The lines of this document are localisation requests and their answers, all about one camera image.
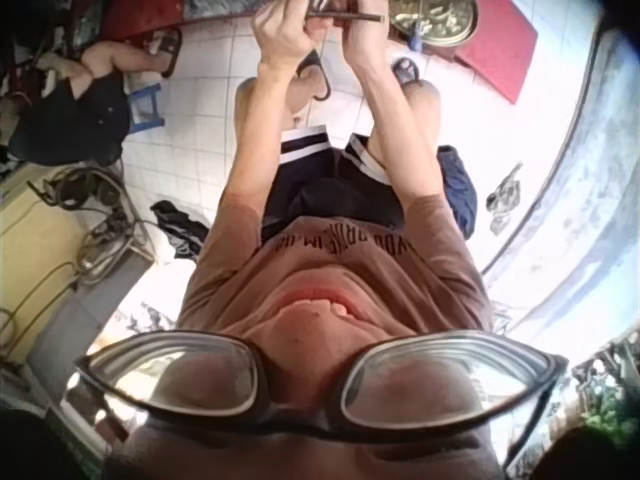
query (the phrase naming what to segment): blue stool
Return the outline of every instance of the blue stool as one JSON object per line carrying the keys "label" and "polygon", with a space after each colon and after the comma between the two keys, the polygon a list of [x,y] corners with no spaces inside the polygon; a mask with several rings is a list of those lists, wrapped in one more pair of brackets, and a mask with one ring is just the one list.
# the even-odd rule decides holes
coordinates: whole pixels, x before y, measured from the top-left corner
{"label": "blue stool", "polygon": [[133,92],[129,95],[129,108],[133,107],[134,102],[151,97],[151,115],[148,115],[145,121],[136,123],[133,120],[133,112],[131,112],[131,125],[129,126],[129,134],[142,132],[143,130],[149,130],[156,127],[164,127],[164,118],[158,113],[158,100],[156,99],[156,93],[162,90],[162,86],[159,83],[155,85],[149,85],[148,87]]}

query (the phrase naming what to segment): lip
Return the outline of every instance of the lip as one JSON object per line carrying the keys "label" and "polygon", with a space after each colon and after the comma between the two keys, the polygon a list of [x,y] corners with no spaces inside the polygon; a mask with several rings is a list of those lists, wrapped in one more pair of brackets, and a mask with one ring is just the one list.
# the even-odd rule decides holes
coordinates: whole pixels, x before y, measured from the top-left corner
{"label": "lip", "polygon": [[350,298],[342,292],[331,288],[300,288],[288,292],[274,301],[269,309],[268,315],[274,316],[283,308],[300,300],[329,300],[331,303],[339,303],[343,305],[347,309],[347,313],[356,320],[378,326],[378,324],[372,322]]}

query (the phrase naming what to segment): round metal object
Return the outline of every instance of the round metal object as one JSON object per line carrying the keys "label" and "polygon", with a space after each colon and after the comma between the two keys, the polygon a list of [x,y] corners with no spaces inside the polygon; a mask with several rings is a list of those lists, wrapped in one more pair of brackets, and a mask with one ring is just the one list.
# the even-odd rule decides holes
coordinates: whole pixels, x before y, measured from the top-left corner
{"label": "round metal object", "polygon": [[[427,45],[454,47],[469,40],[478,27],[476,0],[422,0],[420,32]],[[391,2],[392,24],[407,36],[415,31],[420,0]]]}

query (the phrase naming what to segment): red surface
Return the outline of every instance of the red surface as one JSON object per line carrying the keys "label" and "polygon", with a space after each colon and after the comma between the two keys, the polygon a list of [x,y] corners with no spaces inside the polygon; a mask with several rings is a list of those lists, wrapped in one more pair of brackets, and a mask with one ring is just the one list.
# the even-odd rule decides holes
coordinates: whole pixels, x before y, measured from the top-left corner
{"label": "red surface", "polygon": [[476,0],[480,18],[474,36],[456,57],[516,103],[533,58],[538,32],[512,0]]}
{"label": "red surface", "polygon": [[103,40],[123,40],[183,23],[183,0],[112,0],[103,22]]}

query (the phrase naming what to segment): black eyeglass frame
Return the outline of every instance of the black eyeglass frame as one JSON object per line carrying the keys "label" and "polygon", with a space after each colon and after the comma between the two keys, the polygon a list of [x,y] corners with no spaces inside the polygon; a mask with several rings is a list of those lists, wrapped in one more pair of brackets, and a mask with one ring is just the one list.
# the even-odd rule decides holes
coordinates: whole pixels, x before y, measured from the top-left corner
{"label": "black eyeglass frame", "polygon": [[[127,342],[133,342],[134,340],[139,340],[144,337],[173,337],[178,334],[197,335],[203,338],[224,338],[240,343],[248,348],[253,357],[257,372],[257,379],[255,400],[246,411],[228,417],[214,417],[210,415],[173,412],[157,406],[149,405],[148,403],[130,397],[126,393],[117,390],[114,386],[101,380],[91,370],[91,363],[96,356],[106,356],[111,350],[120,348]],[[525,350],[529,353],[542,356],[547,362],[547,368],[544,374],[537,378],[535,383],[531,384],[523,392],[514,395],[505,402],[495,405],[478,414],[470,415],[469,418],[450,424],[391,430],[354,423],[347,418],[345,413],[342,411],[341,402],[343,392],[345,391],[351,372],[360,363],[360,361],[373,350],[385,345],[397,344],[399,342],[406,343],[407,341],[414,341],[417,343],[427,337],[430,340],[433,340],[438,337],[449,339],[468,339],[470,336],[482,338],[485,341],[492,341],[503,348]],[[83,383],[89,388],[91,395],[94,397],[98,405],[107,412],[108,421],[116,429],[116,433],[122,441],[127,438],[128,432],[121,420],[109,407],[105,395],[116,397],[131,406],[147,412],[149,418],[153,419],[153,424],[156,428],[162,428],[173,432],[179,431],[181,433],[186,433],[188,431],[207,430],[246,435],[289,433],[311,436],[327,441],[364,444],[412,443],[461,434],[486,425],[496,417],[516,409],[534,398],[536,395],[539,395],[536,407],[534,408],[529,422],[525,426],[523,434],[509,449],[507,459],[504,463],[506,468],[506,466],[508,466],[517,457],[519,451],[527,443],[529,436],[546,411],[551,394],[553,393],[558,379],[564,371],[566,371],[568,361],[559,355],[540,352],[528,345],[515,342],[508,338],[476,330],[455,330],[437,334],[417,335],[384,340],[365,347],[349,359],[345,360],[341,372],[334,380],[331,394],[328,396],[322,407],[312,415],[309,414],[309,412],[299,412],[277,406],[271,400],[269,395],[268,380],[264,369],[264,354],[252,343],[228,335],[185,330],[142,333],[105,347],[93,355],[85,355],[78,359],[75,362],[75,365]]]}

